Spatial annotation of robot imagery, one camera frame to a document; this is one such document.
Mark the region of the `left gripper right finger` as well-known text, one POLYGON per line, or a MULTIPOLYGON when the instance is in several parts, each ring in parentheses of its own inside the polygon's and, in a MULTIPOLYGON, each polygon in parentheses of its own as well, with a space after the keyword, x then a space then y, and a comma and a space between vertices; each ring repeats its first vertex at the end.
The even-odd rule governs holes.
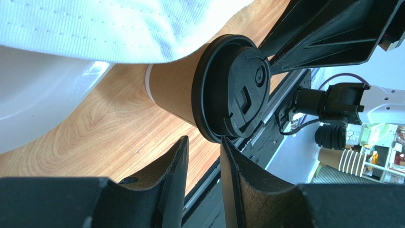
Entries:
POLYGON ((405 188, 398 184, 288 183, 221 139, 228 228, 402 228, 405 188))

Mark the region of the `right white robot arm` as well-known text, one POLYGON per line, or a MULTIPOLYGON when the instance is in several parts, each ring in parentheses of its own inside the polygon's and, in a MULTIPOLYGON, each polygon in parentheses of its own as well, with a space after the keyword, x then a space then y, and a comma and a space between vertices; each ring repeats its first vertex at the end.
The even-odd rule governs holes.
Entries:
MULTIPOLYGON (((400 44, 405 35, 402 0, 292 0, 270 30, 260 51, 270 71, 359 65, 377 46, 400 44)), ((325 123, 362 124, 360 103, 368 85, 345 83, 327 91, 295 92, 294 108, 325 123)))

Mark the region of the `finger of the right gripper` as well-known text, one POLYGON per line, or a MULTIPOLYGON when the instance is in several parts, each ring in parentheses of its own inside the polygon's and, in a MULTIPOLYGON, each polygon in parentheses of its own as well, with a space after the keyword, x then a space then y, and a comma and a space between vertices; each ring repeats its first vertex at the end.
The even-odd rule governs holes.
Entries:
POLYGON ((292 0, 259 50, 274 75, 363 64, 399 11, 398 0, 292 0))

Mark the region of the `brown paper coffee cup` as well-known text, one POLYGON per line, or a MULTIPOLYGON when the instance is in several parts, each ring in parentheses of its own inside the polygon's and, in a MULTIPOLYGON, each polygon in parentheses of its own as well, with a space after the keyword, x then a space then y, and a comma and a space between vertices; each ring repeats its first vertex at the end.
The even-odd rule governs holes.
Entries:
POLYGON ((150 99, 162 109, 196 126, 192 111, 192 85, 196 67, 209 44, 179 60, 150 64, 145 73, 145 88, 150 99))

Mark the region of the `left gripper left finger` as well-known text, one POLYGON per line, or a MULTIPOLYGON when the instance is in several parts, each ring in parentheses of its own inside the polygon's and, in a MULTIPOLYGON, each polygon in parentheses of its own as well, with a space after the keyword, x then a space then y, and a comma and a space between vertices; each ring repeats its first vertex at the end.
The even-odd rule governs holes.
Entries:
POLYGON ((3 228, 179 228, 189 139, 114 182, 107 177, 7 177, 0 180, 3 228))

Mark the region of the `black cup lid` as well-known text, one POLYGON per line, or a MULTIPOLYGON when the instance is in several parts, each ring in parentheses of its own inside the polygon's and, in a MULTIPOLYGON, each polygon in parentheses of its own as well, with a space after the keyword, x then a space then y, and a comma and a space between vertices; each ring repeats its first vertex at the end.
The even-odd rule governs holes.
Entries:
POLYGON ((270 63, 243 35, 226 34, 203 51, 191 93, 200 133, 219 143, 250 137, 264 116, 270 91, 270 63))

